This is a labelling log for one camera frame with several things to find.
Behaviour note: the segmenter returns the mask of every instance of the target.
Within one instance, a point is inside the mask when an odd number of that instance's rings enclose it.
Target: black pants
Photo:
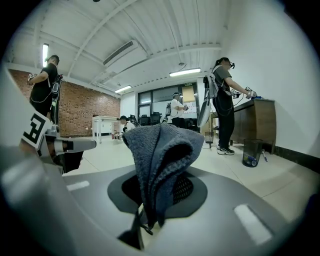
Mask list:
[[[185,128],[185,119],[180,117],[172,118],[172,124],[179,128]]]
[[[31,98],[29,99],[30,104],[38,111],[40,114],[47,116],[48,112],[50,112],[52,97],[48,97],[44,102],[34,102]]]
[[[229,147],[230,137],[235,128],[235,112],[232,96],[223,90],[218,91],[216,99],[212,99],[219,118],[219,145],[226,149]]]

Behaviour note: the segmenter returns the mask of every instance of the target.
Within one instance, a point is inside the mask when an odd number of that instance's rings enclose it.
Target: fluorescent light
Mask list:
[[[131,86],[131,85],[128,85],[128,86],[123,87],[123,88],[121,88],[121,89],[119,89],[119,90],[115,90],[114,92],[115,92],[116,94],[118,94],[118,93],[120,93],[120,92],[122,92],[122,91],[124,91],[124,90],[126,90],[126,89],[129,89],[129,88],[132,88],[132,86]]]
[[[49,44],[44,43],[42,46],[42,66],[43,67],[47,66],[46,58],[48,57],[48,49],[49,49]]]
[[[201,69],[199,67],[197,67],[197,68],[192,68],[192,69],[169,73],[169,76],[176,77],[176,76],[181,76],[181,75],[186,75],[186,74],[191,74],[191,73],[198,73],[200,71],[201,71]]]

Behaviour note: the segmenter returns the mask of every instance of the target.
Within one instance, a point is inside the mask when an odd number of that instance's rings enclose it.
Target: person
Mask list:
[[[34,85],[30,94],[29,102],[36,111],[47,116],[52,104],[52,84],[58,75],[57,66],[59,57],[52,55],[47,59],[47,65],[41,73],[28,81],[28,85]]]
[[[235,128],[234,104],[230,87],[249,97],[256,97],[257,94],[254,91],[245,90],[232,80],[229,70],[232,66],[234,67],[234,64],[227,57],[218,59],[214,67],[216,66],[219,67],[213,74],[219,89],[217,96],[212,99],[219,119],[219,144],[216,149],[219,155],[234,155],[235,152],[229,148],[229,140]]]
[[[124,125],[123,132],[127,132],[132,130],[133,128],[136,128],[136,126],[132,122],[130,122],[125,115],[122,115],[119,120],[120,123]]]
[[[173,125],[179,128],[185,128],[184,110],[186,110],[187,107],[179,102],[181,96],[182,94],[179,92],[175,92],[173,94],[173,99],[171,100],[170,104],[170,116]]]

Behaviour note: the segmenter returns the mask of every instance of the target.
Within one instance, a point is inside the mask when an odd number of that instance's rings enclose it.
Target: red brick wall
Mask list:
[[[29,73],[17,70],[10,70],[10,73],[23,95],[29,100],[32,90],[32,86],[27,85]],[[120,99],[74,83],[62,82],[59,104],[60,134],[91,136],[93,115],[119,117]]]

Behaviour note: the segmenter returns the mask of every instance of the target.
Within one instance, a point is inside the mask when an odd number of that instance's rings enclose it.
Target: white shirt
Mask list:
[[[184,110],[176,110],[176,106],[183,107],[184,105],[176,99],[171,100],[171,118],[184,118]]]
[[[127,129],[126,131],[130,131],[130,130],[132,130],[133,128],[136,128],[136,126],[135,126],[132,122],[130,122],[130,121],[127,121],[124,126],[125,126],[126,129]]]

